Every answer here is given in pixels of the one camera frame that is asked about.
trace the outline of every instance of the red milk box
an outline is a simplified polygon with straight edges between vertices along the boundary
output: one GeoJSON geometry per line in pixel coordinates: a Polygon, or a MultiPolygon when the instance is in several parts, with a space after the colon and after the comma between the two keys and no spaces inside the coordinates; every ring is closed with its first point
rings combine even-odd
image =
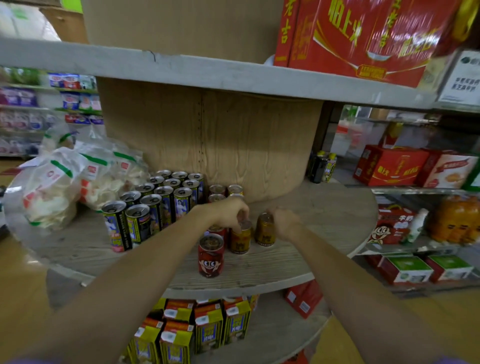
{"type": "Polygon", "coordinates": [[[311,280],[285,292],[285,299],[303,318],[307,318],[322,299],[323,294],[316,280],[311,280]]]}
{"type": "Polygon", "coordinates": [[[293,7],[282,12],[274,65],[287,62],[291,68],[417,87],[458,4],[459,0],[286,0],[285,5],[293,7]]]}
{"type": "Polygon", "coordinates": [[[399,244],[415,213],[400,205],[378,205],[377,227],[367,243],[399,244]]]}
{"type": "Polygon", "coordinates": [[[427,158],[428,152],[421,149],[367,145],[353,178],[368,186],[412,185],[427,158]]]}
{"type": "Polygon", "coordinates": [[[468,174],[477,164],[478,156],[454,150],[431,150],[415,184],[428,188],[462,188],[468,174]]]}

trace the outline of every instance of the red can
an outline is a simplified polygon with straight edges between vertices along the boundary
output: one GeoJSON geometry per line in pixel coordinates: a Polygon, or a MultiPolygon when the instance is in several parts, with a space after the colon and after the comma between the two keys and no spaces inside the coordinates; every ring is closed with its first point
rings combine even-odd
{"type": "Polygon", "coordinates": [[[198,244],[198,271],[207,278],[216,277],[223,270],[225,243],[218,234],[206,234],[198,244]]]}
{"type": "Polygon", "coordinates": [[[208,195],[211,195],[211,194],[222,194],[222,195],[226,195],[227,194],[227,188],[221,184],[212,184],[209,188],[208,188],[208,195]]]}
{"type": "Polygon", "coordinates": [[[228,229],[218,225],[212,225],[207,230],[209,233],[218,234],[223,238],[225,245],[228,245],[228,229]]]}
{"type": "Polygon", "coordinates": [[[226,197],[224,194],[211,194],[208,197],[208,202],[211,203],[211,202],[222,201],[222,200],[225,200],[225,198],[226,197]]]}

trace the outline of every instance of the plastic bag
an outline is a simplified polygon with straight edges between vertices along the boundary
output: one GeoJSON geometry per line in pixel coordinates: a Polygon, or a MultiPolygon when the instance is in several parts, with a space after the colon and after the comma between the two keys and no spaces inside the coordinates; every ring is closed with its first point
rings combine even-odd
{"type": "Polygon", "coordinates": [[[73,149],[74,141],[70,128],[65,121],[59,121],[51,128],[48,128],[43,135],[40,145],[39,157],[48,157],[55,149],[67,147],[73,149]]]}
{"type": "Polygon", "coordinates": [[[75,217],[81,174],[87,165],[88,159],[80,153],[61,147],[35,167],[23,196],[30,224],[57,230],[75,217]]]}
{"type": "Polygon", "coordinates": [[[148,181],[150,173],[148,172],[148,165],[142,159],[141,151],[132,150],[124,144],[115,143],[113,154],[120,168],[120,173],[125,176],[127,190],[148,181]]]}
{"type": "Polygon", "coordinates": [[[88,159],[82,173],[80,202],[100,211],[105,202],[117,200],[124,191],[125,175],[112,154],[113,145],[102,139],[77,139],[75,151],[88,159]]]}

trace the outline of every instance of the orange juice bottle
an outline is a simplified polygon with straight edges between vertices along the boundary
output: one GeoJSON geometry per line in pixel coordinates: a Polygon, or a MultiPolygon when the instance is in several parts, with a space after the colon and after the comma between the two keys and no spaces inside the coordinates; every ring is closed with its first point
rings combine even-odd
{"type": "Polygon", "coordinates": [[[455,228],[458,204],[462,202],[460,196],[451,196],[445,199],[437,210],[435,221],[430,227],[430,237],[443,243],[455,228]]]}
{"type": "Polygon", "coordinates": [[[480,207],[477,213],[477,217],[473,224],[470,225],[470,228],[467,230],[467,233],[460,240],[464,244],[473,244],[476,243],[480,238],[480,207]]]}
{"type": "Polygon", "coordinates": [[[475,224],[479,214],[478,199],[474,196],[469,197],[466,201],[458,203],[458,208],[455,210],[454,216],[456,219],[456,226],[452,230],[447,241],[449,243],[460,244],[460,241],[470,229],[470,226],[475,224]]]}

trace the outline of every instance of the hand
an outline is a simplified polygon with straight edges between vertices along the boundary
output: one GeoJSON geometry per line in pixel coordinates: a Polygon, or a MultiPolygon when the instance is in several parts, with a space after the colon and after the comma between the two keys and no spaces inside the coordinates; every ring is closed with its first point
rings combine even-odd
{"type": "Polygon", "coordinates": [[[239,222],[248,219],[249,208],[240,197],[228,197],[225,200],[202,205],[212,218],[212,225],[232,228],[241,233],[239,222]]]}
{"type": "Polygon", "coordinates": [[[303,226],[300,217],[290,210],[282,207],[268,209],[268,212],[273,215],[275,223],[275,234],[281,240],[292,242],[294,236],[292,234],[295,226],[303,226]]]}

